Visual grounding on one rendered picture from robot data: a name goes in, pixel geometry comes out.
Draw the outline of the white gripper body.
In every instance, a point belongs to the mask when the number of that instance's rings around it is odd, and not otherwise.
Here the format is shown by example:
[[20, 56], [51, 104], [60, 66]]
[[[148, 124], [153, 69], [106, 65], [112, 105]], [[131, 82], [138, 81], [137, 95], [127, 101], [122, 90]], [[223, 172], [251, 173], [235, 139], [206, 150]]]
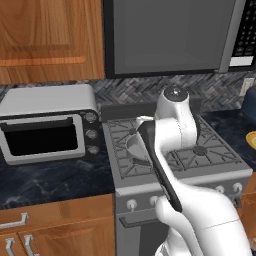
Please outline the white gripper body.
[[154, 120], [154, 117], [152, 116], [138, 116], [136, 117], [136, 125], [139, 127], [143, 122], [152, 120]]

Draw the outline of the grey stove with hob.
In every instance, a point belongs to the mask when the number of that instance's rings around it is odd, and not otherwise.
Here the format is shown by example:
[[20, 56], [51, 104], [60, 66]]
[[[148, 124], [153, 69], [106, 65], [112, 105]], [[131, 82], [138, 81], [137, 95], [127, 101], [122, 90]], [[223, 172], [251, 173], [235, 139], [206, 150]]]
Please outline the grey stove with hob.
[[[124, 228], [119, 221], [127, 214], [154, 209], [150, 197], [163, 195], [150, 163], [131, 160], [126, 150], [127, 139], [136, 133], [136, 117], [152, 116], [155, 109], [154, 103], [102, 108], [102, 126], [115, 185], [117, 256], [154, 256], [168, 234], [168, 226], [160, 221], [135, 228]], [[168, 153], [166, 160], [182, 182], [212, 189], [221, 185], [234, 206], [240, 207], [240, 198], [253, 170], [203, 118], [198, 121], [201, 133], [197, 144]], [[235, 183], [243, 185], [239, 194], [233, 190]], [[131, 199], [137, 202], [134, 212], [127, 208]]]

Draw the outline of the black and grey microwave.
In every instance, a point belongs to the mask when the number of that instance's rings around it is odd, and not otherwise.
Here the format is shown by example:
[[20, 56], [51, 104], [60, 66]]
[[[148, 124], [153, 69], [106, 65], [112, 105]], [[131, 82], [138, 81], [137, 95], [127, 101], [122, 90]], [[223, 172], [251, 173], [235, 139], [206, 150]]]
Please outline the black and grey microwave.
[[108, 78], [256, 70], [256, 0], [103, 0]]

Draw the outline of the silver toaster oven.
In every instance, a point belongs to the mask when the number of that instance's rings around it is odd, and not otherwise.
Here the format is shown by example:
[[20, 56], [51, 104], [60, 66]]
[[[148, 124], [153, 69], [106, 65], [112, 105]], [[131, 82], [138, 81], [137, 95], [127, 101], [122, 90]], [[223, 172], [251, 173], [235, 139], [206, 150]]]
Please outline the silver toaster oven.
[[[93, 112], [96, 120], [89, 123], [84, 119], [87, 112]], [[93, 88], [88, 84], [16, 88], [9, 90], [0, 102], [0, 121], [21, 118], [60, 116], [78, 114], [82, 119], [86, 160], [93, 159], [89, 146], [100, 149], [99, 114]], [[88, 138], [87, 130], [95, 130], [97, 137]]]

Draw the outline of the toaster oven glass door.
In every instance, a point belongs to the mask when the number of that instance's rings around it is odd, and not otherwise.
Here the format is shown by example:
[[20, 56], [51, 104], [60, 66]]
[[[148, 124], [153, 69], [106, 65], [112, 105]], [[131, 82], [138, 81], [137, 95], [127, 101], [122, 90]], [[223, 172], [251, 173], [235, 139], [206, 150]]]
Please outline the toaster oven glass door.
[[67, 114], [1, 120], [0, 150], [8, 165], [83, 157], [82, 119]]

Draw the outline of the blue round jar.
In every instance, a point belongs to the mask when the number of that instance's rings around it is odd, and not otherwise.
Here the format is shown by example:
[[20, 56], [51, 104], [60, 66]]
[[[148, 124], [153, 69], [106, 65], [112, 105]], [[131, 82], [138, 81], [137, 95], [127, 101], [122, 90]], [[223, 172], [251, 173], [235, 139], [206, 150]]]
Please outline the blue round jar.
[[246, 91], [241, 113], [251, 122], [256, 123], [256, 89], [251, 87]]

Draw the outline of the yellow plate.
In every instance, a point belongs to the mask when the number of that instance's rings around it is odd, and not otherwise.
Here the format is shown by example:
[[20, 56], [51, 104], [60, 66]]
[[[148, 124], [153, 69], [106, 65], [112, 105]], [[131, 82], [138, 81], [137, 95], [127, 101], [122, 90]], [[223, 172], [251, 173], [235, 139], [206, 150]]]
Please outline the yellow plate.
[[246, 135], [246, 141], [250, 147], [256, 150], [256, 131], [251, 131]]

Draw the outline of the wooden drawer front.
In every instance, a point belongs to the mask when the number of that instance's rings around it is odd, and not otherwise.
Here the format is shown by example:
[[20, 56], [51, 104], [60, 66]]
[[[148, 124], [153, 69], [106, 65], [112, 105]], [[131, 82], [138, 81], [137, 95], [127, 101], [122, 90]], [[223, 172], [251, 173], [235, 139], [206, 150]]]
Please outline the wooden drawer front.
[[0, 230], [13, 232], [30, 227], [61, 223], [62, 221], [94, 219], [113, 215], [114, 201], [112, 194], [98, 195], [54, 203], [0, 210], [0, 224], [19, 221], [21, 213], [27, 212], [26, 225]]

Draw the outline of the wooden base cabinet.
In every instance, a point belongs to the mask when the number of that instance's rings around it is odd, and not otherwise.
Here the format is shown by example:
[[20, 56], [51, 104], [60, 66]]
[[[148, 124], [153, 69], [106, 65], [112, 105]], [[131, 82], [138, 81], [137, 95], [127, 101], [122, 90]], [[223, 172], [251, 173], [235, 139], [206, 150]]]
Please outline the wooden base cabinet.
[[249, 238], [256, 238], [256, 180], [249, 180], [241, 201], [240, 217], [247, 236]]

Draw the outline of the wooden base cupboard door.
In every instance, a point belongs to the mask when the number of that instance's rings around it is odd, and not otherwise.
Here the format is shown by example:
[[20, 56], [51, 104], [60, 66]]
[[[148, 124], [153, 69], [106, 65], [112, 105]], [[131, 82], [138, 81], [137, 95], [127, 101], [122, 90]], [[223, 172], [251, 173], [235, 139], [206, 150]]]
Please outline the wooden base cupboard door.
[[6, 251], [6, 241], [5, 239], [7, 238], [14, 238], [15, 243], [12, 246], [12, 249], [14, 251], [15, 256], [18, 256], [17, 248], [16, 248], [16, 238], [13, 234], [11, 235], [0, 235], [0, 256], [9, 256], [7, 251]]
[[31, 247], [40, 256], [115, 256], [114, 217], [72, 221], [19, 232], [32, 234]]

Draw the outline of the white wall outlet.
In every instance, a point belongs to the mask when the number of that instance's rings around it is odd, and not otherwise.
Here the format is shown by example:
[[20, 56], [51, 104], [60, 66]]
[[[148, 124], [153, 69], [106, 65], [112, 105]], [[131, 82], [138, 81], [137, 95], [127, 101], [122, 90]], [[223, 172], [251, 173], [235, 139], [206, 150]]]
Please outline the white wall outlet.
[[254, 78], [245, 78], [240, 90], [240, 96], [244, 96], [246, 91], [254, 84]]

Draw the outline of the wooden wall cupboard door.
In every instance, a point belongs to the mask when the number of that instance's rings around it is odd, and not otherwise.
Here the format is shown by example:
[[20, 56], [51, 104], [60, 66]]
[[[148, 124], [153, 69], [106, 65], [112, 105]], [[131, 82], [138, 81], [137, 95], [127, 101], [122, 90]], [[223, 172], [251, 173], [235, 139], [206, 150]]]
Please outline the wooden wall cupboard door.
[[0, 0], [0, 84], [103, 77], [102, 0]]

